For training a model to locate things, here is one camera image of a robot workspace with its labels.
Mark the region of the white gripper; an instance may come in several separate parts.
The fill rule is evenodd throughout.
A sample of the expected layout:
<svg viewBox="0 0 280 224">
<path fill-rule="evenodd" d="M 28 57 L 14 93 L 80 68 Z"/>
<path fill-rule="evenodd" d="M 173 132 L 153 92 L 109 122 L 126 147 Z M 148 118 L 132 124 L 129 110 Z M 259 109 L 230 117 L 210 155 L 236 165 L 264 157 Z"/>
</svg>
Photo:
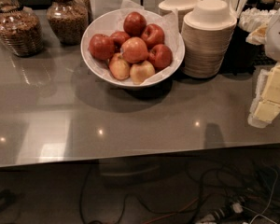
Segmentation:
<svg viewBox="0 0 280 224">
<path fill-rule="evenodd" d="M 251 45 L 264 45 L 266 56 L 280 62 L 280 8 L 269 24 L 256 27 L 245 39 Z M 280 63 L 272 69 L 261 69 L 255 98 L 249 109 L 248 124 L 265 128 L 280 114 Z"/>
</svg>

